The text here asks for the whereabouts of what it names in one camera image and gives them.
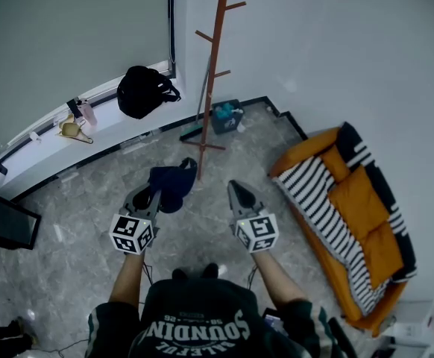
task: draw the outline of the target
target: marble floor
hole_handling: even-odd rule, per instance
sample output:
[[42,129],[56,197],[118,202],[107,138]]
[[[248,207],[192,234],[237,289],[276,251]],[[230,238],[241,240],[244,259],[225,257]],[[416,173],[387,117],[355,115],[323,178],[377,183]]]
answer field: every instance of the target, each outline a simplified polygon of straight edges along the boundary
[[[275,118],[265,104],[245,110],[243,133],[210,134],[210,142],[227,150],[205,154],[203,178],[185,197],[183,208],[158,215],[161,231],[145,258],[153,279],[169,278],[179,266],[199,270],[214,261],[221,266],[221,278],[247,285],[253,261],[228,227],[232,214],[227,182],[235,178],[257,188],[277,215],[280,238],[274,256],[314,302],[330,316],[339,316],[341,310],[320,264],[283,195],[266,176],[272,163],[301,139],[287,118]],[[197,148],[178,142],[181,131],[175,128],[108,154],[79,168],[73,179],[55,180],[21,202],[43,220],[34,250],[0,248],[0,325],[18,315],[27,318],[37,331],[40,348],[48,351],[87,338],[87,316],[108,299],[124,259],[107,234],[110,220],[127,192],[147,180],[151,167],[198,158]],[[144,301],[149,288],[145,276],[142,287]],[[252,290],[261,311],[273,307],[258,273]],[[340,321],[359,357],[370,357],[379,341]],[[86,345],[79,343],[63,355],[83,357]],[[31,351],[21,357],[58,355]]]

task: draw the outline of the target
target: black backpack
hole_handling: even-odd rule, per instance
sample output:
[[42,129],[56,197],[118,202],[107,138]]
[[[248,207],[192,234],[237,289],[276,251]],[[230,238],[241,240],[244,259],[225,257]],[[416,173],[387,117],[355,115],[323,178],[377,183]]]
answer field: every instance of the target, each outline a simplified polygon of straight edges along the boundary
[[118,86],[119,109],[126,115],[142,119],[163,102],[180,100],[171,80],[157,70],[133,66]]

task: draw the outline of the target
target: wooden coat rack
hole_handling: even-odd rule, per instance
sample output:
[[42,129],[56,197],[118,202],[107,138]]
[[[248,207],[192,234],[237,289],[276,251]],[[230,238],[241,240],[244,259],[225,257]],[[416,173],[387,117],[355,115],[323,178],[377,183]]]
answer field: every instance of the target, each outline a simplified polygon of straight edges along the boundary
[[209,67],[209,77],[207,80],[207,92],[205,95],[205,109],[204,109],[204,125],[202,129],[202,136],[200,142],[189,142],[184,141],[188,145],[198,146],[200,150],[199,155],[199,163],[198,163],[198,172],[197,179],[201,179],[202,176],[202,163],[204,158],[204,152],[207,148],[214,148],[215,150],[225,150],[225,147],[210,145],[207,143],[207,128],[209,126],[209,117],[210,117],[210,102],[212,101],[212,91],[214,87],[214,80],[217,77],[221,77],[222,75],[230,74],[230,70],[225,70],[224,72],[216,73],[217,67],[217,57],[218,57],[218,47],[220,46],[220,38],[222,35],[222,25],[224,24],[224,16],[226,10],[231,10],[238,7],[243,7],[247,5],[245,1],[241,1],[240,3],[227,5],[227,0],[218,0],[217,3],[217,13],[216,13],[216,23],[214,24],[214,34],[212,37],[207,36],[206,34],[195,31],[197,35],[210,41],[212,43],[212,50],[210,51],[210,67]]

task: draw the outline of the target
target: trash can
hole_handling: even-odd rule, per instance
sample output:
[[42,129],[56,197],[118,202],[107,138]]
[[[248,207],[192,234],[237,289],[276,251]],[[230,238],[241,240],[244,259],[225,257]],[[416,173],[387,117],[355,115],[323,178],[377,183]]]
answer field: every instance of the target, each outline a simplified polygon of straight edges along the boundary
[[236,130],[243,116],[244,110],[239,100],[231,99],[212,105],[210,122],[216,134],[223,134]]

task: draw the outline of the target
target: small bottle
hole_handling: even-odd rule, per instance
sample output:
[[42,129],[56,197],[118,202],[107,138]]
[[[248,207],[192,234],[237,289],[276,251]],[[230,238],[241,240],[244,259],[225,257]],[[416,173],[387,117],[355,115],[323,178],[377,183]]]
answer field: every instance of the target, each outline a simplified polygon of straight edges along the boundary
[[78,109],[81,111],[81,114],[83,114],[83,117],[88,121],[88,123],[92,126],[96,126],[98,120],[96,119],[94,110],[92,109],[88,100],[80,100],[77,102],[77,105]]

